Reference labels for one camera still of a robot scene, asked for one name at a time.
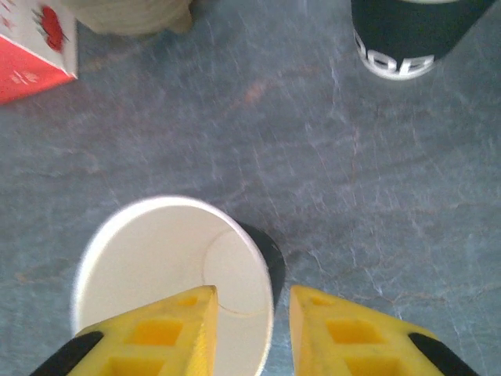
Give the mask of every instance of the table surface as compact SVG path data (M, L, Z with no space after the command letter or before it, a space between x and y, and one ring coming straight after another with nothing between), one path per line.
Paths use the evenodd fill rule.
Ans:
M293 374L292 284L423 325L501 375L501 4L432 72L359 61L348 1L199 0L186 35L80 27L80 79L0 111L0 374L70 338L100 223L183 194L260 226L285 284L264 375Z

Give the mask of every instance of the paper cup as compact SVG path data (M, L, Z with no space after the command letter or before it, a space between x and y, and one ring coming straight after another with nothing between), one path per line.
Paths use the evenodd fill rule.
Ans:
M140 201L98 230L77 272L73 332L205 284L218 288L214 375L259 375L273 325L265 260L236 221L188 197Z
M364 65L390 80L431 70L495 0L351 0Z

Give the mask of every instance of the beige container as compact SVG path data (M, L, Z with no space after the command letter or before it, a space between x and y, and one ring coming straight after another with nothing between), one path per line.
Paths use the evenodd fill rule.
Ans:
M63 0L95 33L150 34L163 29L185 33L192 26L192 0Z
M201 285L218 288L214 376L261 374L273 327L268 267L238 223L188 197L140 201L98 230L77 274L73 332Z

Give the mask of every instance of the red box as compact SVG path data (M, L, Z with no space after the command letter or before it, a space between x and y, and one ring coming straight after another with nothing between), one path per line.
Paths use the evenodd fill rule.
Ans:
M0 0L0 104L76 79L76 35L57 0Z

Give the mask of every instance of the black paper cup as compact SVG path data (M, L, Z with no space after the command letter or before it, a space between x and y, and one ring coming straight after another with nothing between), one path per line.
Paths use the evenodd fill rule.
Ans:
M364 65L391 80L427 73L495 0L351 0Z

